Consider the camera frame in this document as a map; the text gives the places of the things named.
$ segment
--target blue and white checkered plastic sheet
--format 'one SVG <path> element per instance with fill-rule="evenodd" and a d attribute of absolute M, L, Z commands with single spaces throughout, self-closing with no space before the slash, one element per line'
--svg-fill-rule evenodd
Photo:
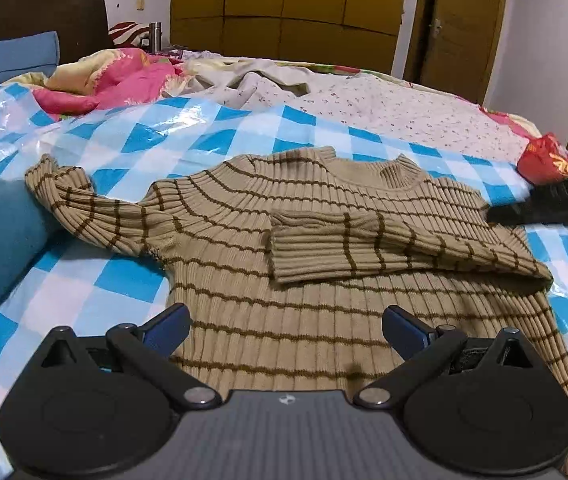
<path fill-rule="evenodd" d="M 433 176 L 478 189 L 491 203 L 528 190 L 510 164 L 380 137 L 289 107 L 248 112 L 171 98 L 54 123 L 25 88 L 0 88 L 0 178 L 21 178 L 42 153 L 51 153 L 62 165 L 85 168 L 97 192 L 133 202 L 156 179 L 194 173 L 240 153 L 326 145 L 354 160 L 403 153 Z M 548 296 L 568 346 L 568 229 L 532 227 L 528 238 L 555 278 Z M 53 326 L 99 335 L 119 322 L 141 324 L 163 309 L 167 293 L 154 262 L 59 235 L 0 306 L 0 404 Z M 0 478 L 10 470 L 0 446 Z"/>

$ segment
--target folded sleeve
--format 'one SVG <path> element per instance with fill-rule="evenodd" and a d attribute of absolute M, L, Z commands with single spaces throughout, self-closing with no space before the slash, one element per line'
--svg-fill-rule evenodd
<path fill-rule="evenodd" d="M 27 171 L 25 180 L 67 231 L 97 247 L 139 256 L 174 237 L 171 215 L 99 196 L 82 168 L 59 167 L 49 155 Z"/>
<path fill-rule="evenodd" d="M 412 269 L 506 272 L 552 282 L 547 267 L 525 251 L 432 234 L 382 213 L 274 212 L 270 248 L 278 283 Z"/>

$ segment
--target sweater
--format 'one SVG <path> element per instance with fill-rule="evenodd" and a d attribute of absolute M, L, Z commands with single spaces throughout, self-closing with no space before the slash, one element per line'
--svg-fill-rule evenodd
<path fill-rule="evenodd" d="M 168 304 L 185 303 L 193 319 L 174 359 L 222 395 L 352 395 L 402 362 L 382 335 L 390 304 L 471 336 L 519 327 L 568 395 L 568 351 L 546 297 L 552 275 L 524 231 L 487 224 L 476 190 L 405 156 L 240 155 L 154 182 L 138 203 L 98 196 L 81 168 L 48 155 L 26 183 L 78 238 L 156 258 Z"/>

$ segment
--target black circular disc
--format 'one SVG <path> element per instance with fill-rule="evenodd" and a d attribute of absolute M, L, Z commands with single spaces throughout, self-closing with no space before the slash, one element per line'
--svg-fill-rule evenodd
<path fill-rule="evenodd" d="M 168 438 L 164 395 L 138 378 L 75 366 L 42 368 L 0 409 L 0 441 L 19 468 L 89 476 L 126 468 Z"/>
<path fill-rule="evenodd" d="M 425 453 L 464 472 L 531 474 L 568 452 L 568 398 L 548 372 L 530 368 L 438 378 L 409 398 L 403 420 Z"/>

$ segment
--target sweater collar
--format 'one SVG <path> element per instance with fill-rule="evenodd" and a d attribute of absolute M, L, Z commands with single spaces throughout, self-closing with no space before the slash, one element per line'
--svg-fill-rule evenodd
<path fill-rule="evenodd" d="M 428 176 L 405 155 L 395 160 L 356 162 L 340 158 L 332 146 L 311 149 L 326 170 L 344 182 L 388 191 L 412 189 Z"/>

